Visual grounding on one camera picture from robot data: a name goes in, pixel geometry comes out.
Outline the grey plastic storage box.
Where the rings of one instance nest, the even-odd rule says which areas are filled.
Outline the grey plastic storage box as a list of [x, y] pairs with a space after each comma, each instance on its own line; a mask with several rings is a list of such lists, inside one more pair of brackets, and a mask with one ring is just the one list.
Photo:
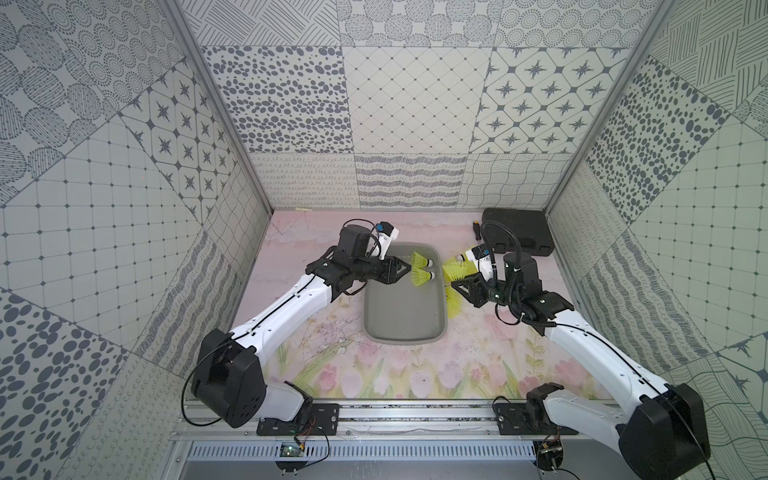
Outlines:
[[416, 345], [440, 339], [447, 329], [445, 281], [437, 250], [423, 243], [393, 245], [389, 253], [410, 264], [413, 252], [433, 260], [427, 284], [414, 287], [410, 274], [392, 285], [373, 283], [364, 290], [363, 330], [378, 343]]

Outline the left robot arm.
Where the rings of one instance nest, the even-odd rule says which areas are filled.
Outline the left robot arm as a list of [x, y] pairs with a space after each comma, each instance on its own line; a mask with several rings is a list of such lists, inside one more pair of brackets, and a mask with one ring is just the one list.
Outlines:
[[312, 397], [288, 383], [270, 384], [262, 365], [306, 320], [356, 282], [395, 284], [411, 271], [396, 256], [320, 258], [282, 297], [248, 322], [203, 339], [198, 363], [185, 387], [219, 421], [239, 428], [254, 418], [302, 426], [309, 422]]

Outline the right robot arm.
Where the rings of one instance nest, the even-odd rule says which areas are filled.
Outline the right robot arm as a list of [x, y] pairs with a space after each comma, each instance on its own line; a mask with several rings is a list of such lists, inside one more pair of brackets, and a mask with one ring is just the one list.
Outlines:
[[535, 433], [558, 443], [574, 430], [617, 452], [641, 479], [676, 479], [711, 456], [704, 404], [689, 385], [673, 385], [643, 367], [593, 328], [558, 293], [542, 286], [535, 259], [508, 253], [497, 265], [475, 247], [443, 267], [451, 289], [480, 308], [505, 307], [510, 325], [527, 325], [568, 353], [610, 394], [608, 406], [557, 382], [526, 395], [523, 418]]

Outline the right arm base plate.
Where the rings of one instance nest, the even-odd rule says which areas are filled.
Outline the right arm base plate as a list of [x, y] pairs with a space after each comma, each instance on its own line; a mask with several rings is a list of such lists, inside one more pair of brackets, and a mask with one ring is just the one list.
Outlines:
[[526, 436], [526, 435], [577, 435], [576, 430], [567, 427], [558, 427], [548, 424], [544, 420], [535, 420], [527, 412], [525, 403], [507, 401], [498, 397], [491, 405], [496, 420], [498, 432], [501, 436]]

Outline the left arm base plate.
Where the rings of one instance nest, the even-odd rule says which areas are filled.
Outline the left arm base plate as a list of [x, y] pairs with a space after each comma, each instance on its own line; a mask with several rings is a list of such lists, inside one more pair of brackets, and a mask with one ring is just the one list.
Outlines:
[[266, 436], [335, 436], [339, 423], [340, 405], [338, 403], [318, 403], [302, 407], [297, 416], [290, 421], [272, 418], [261, 419], [257, 435]]

